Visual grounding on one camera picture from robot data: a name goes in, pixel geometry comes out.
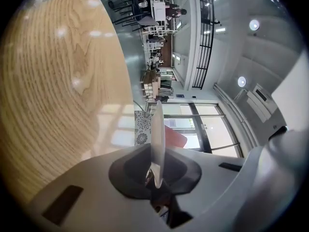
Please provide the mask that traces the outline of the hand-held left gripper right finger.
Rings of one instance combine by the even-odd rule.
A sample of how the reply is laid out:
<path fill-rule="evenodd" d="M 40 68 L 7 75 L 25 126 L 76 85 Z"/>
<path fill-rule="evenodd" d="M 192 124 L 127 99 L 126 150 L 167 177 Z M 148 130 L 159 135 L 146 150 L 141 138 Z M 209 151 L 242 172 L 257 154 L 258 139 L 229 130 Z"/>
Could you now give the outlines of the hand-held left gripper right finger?
<path fill-rule="evenodd" d="M 173 150 L 165 152 L 163 180 L 174 195 L 190 193 L 202 176 L 201 167 L 192 159 Z"/>

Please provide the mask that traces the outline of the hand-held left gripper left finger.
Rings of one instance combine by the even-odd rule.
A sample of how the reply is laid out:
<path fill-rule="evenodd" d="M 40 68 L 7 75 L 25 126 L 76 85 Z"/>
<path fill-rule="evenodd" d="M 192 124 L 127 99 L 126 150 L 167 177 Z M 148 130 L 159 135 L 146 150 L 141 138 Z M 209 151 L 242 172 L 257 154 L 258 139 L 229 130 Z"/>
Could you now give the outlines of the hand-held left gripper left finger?
<path fill-rule="evenodd" d="M 127 198 L 150 199 L 151 191 L 146 187 L 146 176 L 151 165 L 150 144 L 125 149 L 124 153 L 109 168 L 111 184 Z"/>

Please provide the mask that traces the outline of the white plate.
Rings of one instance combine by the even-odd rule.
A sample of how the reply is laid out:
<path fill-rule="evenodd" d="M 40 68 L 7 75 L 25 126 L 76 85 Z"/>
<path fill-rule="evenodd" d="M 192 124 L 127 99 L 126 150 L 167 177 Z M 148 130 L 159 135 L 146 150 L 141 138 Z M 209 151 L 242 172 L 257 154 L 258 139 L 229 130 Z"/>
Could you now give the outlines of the white plate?
<path fill-rule="evenodd" d="M 151 127 L 151 165 L 150 170 L 154 176 L 154 184 L 157 189 L 161 188 L 163 182 L 165 162 L 165 124 L 163 106 L 161 101 L 156 104 L 155 113 L 152 116 Z"/>

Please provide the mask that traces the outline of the round wooden table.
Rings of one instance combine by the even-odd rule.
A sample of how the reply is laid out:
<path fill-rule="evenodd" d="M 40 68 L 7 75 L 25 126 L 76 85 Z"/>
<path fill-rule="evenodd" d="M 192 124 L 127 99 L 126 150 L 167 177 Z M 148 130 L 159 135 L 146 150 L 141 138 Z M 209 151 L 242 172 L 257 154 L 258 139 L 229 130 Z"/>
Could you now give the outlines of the round wooden table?
<path fill-rule="evenodd" d="M 133 115 L 101 0 L 16 9 L 0 39 L 0 174 L 19 205 L 79 162 L 133 146 Z"/>

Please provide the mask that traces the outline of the black and white floral cushion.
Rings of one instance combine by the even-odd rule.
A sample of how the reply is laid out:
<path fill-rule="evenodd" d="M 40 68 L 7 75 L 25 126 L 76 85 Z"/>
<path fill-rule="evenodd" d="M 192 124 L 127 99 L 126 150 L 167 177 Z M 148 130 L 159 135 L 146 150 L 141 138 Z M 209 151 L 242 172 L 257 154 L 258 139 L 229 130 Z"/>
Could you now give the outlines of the black and white floral cushion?
<path fill-rule="evenodd" d="M 145 111 L 134 111 L 135 140 L 134 145 L 151 142 L 152 116 Z"/>

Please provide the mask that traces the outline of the white ceiling pipes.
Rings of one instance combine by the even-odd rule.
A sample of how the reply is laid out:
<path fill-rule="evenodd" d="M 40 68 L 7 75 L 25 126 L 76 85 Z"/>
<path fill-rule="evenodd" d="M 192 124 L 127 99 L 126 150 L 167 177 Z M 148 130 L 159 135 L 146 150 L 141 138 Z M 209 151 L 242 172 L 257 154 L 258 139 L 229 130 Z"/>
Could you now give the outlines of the white ceiling pipes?
<path fill-rule="evenodd" d="M 247 157 L 253 148 L 260 146 L 258 139 L 246 116 L 227 93 L 217 84 L 214 84 L 213 89 L 218 96 L 218 105 L 228 120 L 234 137 L 240 144 L 242 154 Z"/>

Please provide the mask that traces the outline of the black metal railing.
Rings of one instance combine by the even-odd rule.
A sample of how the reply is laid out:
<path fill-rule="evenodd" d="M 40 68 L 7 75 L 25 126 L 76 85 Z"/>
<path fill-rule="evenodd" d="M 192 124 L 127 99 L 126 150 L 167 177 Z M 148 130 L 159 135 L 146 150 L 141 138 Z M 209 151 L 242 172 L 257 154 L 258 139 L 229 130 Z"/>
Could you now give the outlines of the black metal railing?
<path fill-rule="evenodd" d="M 214 0 L 199 0 L 200 36 L 193 88 L 202 89 L 208 72 L 214 38 Z"/>

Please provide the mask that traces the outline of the ceiling air conditioner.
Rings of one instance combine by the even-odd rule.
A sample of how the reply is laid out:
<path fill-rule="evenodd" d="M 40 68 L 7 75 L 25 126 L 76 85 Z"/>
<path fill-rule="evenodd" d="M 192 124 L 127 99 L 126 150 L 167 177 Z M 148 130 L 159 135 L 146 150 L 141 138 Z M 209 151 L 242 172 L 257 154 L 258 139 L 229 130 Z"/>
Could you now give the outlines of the ceiling air conditioner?
<path fill-rule="evenodd" d="M 278 108 L 271 95 L 259 84 L 256 84 L 253 91 L 243 88 L 233 101 L 238 101 L 242 94 L 246 94 L 246 102 L 253 109 L 262 123 L 269 120 Z"/>

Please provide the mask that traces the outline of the white shelving unit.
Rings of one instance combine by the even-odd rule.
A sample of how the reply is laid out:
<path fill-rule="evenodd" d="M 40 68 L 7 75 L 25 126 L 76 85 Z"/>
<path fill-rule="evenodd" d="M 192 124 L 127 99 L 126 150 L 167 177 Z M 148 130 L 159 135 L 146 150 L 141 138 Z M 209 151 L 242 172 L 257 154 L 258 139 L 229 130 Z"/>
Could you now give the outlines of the white shelving unit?
<path fill-rule="evenodd" d="M 156 24 L 148 27 L 148 32 L 157 36 L 166 36 L 168 34 L 175 34 L 174 19 L 169 21 L 166 16 L 166 2 L 168 0 L 150 0 L 152 17 Z"/>

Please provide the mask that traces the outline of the dark-framed glass window wall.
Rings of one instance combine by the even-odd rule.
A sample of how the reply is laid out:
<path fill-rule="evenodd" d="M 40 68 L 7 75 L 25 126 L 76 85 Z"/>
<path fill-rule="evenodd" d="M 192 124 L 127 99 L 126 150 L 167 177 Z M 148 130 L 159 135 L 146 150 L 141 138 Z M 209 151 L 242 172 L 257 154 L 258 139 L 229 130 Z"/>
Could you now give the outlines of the dark-framed glass window wall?
<path fill-rule="evenodd" d="M 184 149 L 244 157 L 229 122 L 215 103 L 163 103 L 164 124 L 187 138 Z"/>

